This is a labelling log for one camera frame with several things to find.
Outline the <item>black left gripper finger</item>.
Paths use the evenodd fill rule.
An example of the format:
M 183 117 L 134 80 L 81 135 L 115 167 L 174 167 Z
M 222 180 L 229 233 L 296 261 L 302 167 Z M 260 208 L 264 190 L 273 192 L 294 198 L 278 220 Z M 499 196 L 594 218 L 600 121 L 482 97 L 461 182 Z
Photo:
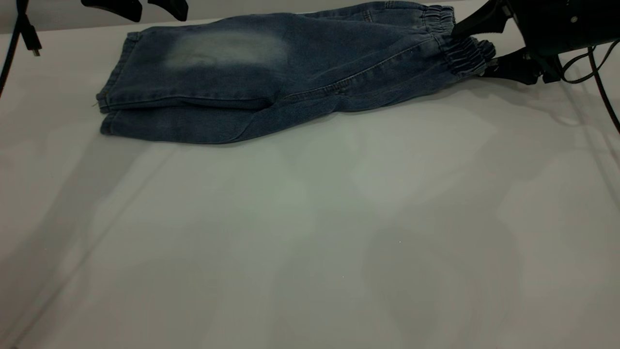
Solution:
M 186 0 L 148 0 L 149 4 L 161 7 L 178 21 L 186 21 L 189 6 Z
M 142 4 L 139 0 L 82 0 L 85 7 L 104 10 L 132 22 L 140 22 Z

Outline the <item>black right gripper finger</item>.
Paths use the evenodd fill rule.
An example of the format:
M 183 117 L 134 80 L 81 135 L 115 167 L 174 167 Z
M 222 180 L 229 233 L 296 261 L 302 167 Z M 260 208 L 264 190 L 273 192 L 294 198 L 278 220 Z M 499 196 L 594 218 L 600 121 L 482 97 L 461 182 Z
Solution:
M 483 33 L 503 33 L 509 18 L 513 17 L 506 0 L 489 0 L 452 29 L 453 38 L 471 37 Z
M 528 49 L 522 48 L 502 57 L 493 58 L 480 76 L 534 85 L 543 74 L 544 70 L 540 63 L 531 57 Z

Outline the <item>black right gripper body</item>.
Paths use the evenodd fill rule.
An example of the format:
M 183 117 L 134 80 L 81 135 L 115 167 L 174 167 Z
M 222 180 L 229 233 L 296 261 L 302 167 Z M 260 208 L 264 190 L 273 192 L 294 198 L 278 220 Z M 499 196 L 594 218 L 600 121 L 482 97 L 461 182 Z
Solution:
M 544 82 L 560 81 L 558 56 L 619 39 L 618 0 L 508 0 L 507 7 Z

